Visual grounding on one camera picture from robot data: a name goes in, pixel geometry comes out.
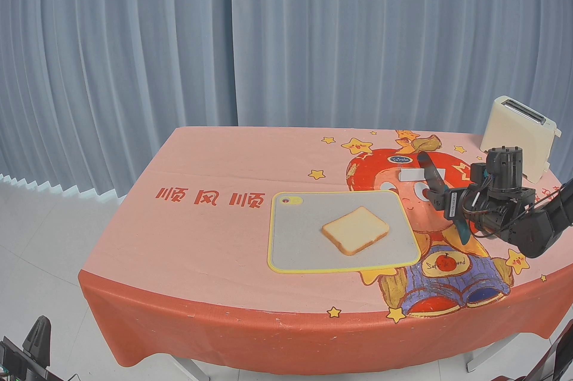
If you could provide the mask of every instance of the cartoon eye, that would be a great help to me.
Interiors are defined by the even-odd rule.
[[[380,190],[391,190],[395,193],[398,192],[398,189],[396,188],[396,186],[394,184],[392,184],[391,182],[382,182],[382,185],[380,185]]]
[[[416,182],[414,184],[414,193],[416,193],[416,196],[422,201],[429,201],[429,199],[426,198],[426,190],[428,189],[429,187],[425,182]]]

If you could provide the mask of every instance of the cartoon girl print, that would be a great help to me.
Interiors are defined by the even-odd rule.
[[[375,149],[356,156],[347,169],[351,191],[391,190],[406,211],[421,260],[412,266],[361,272],[365,285],[378,283],[397,322],[406,316],[432,317],[475,308],[505,298],[513,285],[512,268],[504,258],[491,258],[481,243],[471,237],[462,245],[455,226],[434,210],[425,196],[425,181],[400,182],[403,168],[418,168],[417,152],[428,152],[437,168],[446,169],[449,187],[469,184],[467,163],[447,153],[436,152],[436,135],[419,139],[411,131],[397,131],[401,149]]]

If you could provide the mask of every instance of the slice of bread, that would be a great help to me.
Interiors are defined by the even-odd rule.
[[[360,206],[327,223],[321,231],[345,256],[353,256],[386,236],[390,226]]]

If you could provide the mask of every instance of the toaster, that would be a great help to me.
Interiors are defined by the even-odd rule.
[[[536,184],[549,170],[547,160],[555,136],[561,137],[555,121],[509,96],[500,96],[493,101],[480,149],[487,152],[494,147],[521,147],[523,175]]]

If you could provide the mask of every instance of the cartoon apple print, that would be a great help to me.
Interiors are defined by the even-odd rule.
[[[455,259],[448,256],[448,254],[443,254],[440,255],[436,260],[435,260],[435,264],[438,267],[438,269],[440,271],[444,271],[444,272],[448,272],[448,271],[453,271],[455,270],[455,267],[457,266],[457,263],[455,262]]]

